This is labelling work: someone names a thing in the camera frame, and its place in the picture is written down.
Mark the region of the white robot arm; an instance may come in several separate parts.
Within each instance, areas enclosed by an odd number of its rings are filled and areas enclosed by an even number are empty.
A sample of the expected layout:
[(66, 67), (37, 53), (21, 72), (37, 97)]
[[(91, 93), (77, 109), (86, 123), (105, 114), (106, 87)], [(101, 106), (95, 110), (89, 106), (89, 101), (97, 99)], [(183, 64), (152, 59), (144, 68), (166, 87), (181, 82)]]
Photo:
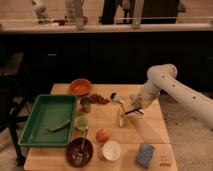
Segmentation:
[(139, 108), (148, 108), (158, 98), (160, 91), (165, 91), (206, 128), (213, 131), (213, 100), (176, 80), (177, 68), (173, 64), (155, 65), (147, 70), (147, 81), (140, 92), (133, 95), (135, 107), (124, 107), (129, 115)]

